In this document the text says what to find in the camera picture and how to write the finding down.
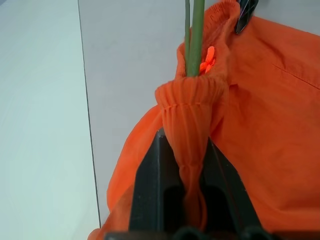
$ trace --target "gathered fabric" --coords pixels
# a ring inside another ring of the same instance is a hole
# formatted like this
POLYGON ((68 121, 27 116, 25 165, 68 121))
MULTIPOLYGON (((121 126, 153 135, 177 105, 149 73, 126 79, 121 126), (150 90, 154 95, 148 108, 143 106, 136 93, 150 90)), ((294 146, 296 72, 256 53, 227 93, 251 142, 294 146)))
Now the gathered fabric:
POLYGON ((258 17, 234 34, 240 7, 224 0, 204 15, 202 60, 214 65, 186 77, 184 44, 172 81, 128 136, 107 190, 110 215, 88 239, 127 231, 136 171, 157 130, 165 135, 185 188, 188 225, 204 230, 200 190, 208 137, 238 171, 263 225, 315 231, 320 223, 320 37, 258 17))

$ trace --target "orange cloth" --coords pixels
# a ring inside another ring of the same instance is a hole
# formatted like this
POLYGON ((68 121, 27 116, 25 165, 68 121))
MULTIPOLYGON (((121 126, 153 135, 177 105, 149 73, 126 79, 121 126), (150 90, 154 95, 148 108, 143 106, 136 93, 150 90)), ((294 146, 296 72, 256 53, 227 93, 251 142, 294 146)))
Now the orange cloth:
POLYGON ((208 136, 237 169, 267 231, 320 230, 320 37, 253 17, 233 34, 239 5, 204 16, 203 54, 214 67, 186 77, 184 44, 173 81, 128 136, 107 190, 110 216, 90 240, 127 230, 137 168, 164 127, 186 188, 189 224, 203 229, 198 180, 208 136))

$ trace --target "orange flower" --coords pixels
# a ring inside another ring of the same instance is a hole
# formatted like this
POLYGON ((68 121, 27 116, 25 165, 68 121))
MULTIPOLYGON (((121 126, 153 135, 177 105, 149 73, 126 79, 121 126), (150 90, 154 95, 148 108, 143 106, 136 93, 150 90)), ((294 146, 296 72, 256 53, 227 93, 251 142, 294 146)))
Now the orange flower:
POLYGON ((215 56, 215 47, 211 46, 207 50, 205 61, 200 64, 200 74, 207 73, 212 66, 216 63, 215 56))

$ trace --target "green stem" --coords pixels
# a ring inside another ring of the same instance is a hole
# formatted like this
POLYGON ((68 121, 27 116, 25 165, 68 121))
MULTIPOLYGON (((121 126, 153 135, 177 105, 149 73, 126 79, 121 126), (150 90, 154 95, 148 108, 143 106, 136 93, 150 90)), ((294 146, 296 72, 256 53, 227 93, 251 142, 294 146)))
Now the green stem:
POLYGON ((190 41, 190 52, 186 75, 195 77, 199 75, 201 63, 202 38, 204 31, 205 0, 194 0, 192 34, 190 41))
POLYGON ((185 35, 184 35, 184 60, 185 60, 185 72, 188 70, 189 62, 189 49, 190 49, 190 0, 185 0, 185 35))

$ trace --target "gray floor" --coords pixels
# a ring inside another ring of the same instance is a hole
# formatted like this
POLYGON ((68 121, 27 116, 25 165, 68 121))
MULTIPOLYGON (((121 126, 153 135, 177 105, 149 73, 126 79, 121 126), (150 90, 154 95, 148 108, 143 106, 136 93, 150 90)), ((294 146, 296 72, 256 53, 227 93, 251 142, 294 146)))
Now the gray floor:
MULTIPOLYGON (((215 2, 206 0, 206 7, 215 2)), ((126 137, 156 104, 156 87, 175 75, 176 48, 184 40, 184 1, 79 0, 79 10, 104 223, 109 214, 106 191, 126 137)), ((260 0, 255 12, 261 18, 320 35, 319 13, 320 0, 260 0)))

